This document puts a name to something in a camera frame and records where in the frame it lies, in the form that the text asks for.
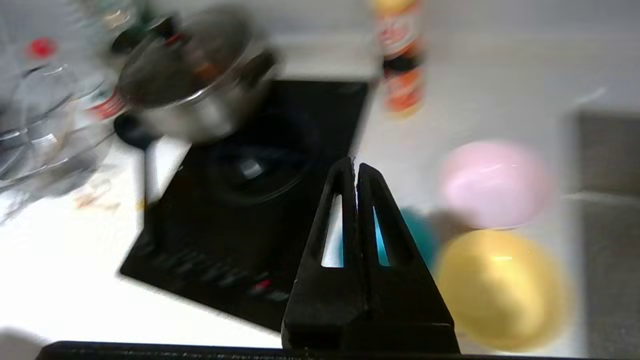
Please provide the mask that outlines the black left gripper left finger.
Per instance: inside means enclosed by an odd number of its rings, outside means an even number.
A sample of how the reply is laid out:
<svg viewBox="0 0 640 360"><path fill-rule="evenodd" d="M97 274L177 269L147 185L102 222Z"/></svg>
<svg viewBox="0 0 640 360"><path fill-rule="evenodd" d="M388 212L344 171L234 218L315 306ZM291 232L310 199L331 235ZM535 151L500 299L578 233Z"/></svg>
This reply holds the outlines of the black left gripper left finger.
<svg viewBox="0 0 640 360"><path fill-rule="evenodd" d="M342 268L322 265L333 200L342 210ZM282 345L290 349L338 350L345 329L366 309L361 242L351 158L329 170L302 252L282 321Z"/></svg>

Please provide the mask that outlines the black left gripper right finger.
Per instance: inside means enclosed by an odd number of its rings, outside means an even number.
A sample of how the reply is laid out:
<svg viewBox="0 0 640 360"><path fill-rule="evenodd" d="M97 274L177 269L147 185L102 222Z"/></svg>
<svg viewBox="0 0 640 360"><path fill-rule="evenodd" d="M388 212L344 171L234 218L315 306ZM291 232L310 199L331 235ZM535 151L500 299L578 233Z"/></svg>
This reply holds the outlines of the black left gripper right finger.
<svg viewBox="0 0 640 360"><path fill-rule="evenodd" d="M386 180L358 170L358 239L365 314L357 346L380 353L459 353L455 323Z"/></svg>

